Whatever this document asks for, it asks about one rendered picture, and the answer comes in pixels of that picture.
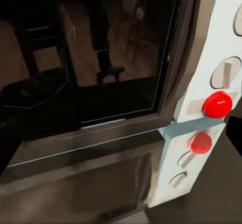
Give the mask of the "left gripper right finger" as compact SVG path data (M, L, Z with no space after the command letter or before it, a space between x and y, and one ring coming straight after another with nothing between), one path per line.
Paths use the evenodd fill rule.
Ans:
M226 134L242 157L242 118L230 116Z

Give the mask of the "microwave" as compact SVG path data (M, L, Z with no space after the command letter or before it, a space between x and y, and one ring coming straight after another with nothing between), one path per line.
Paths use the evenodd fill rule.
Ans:
M242 0L0 0L8 166L202 117L242 95Z

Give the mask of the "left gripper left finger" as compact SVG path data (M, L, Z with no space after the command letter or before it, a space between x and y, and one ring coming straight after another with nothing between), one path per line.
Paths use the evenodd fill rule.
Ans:
M22 116L0 122L0 177L25 136Z

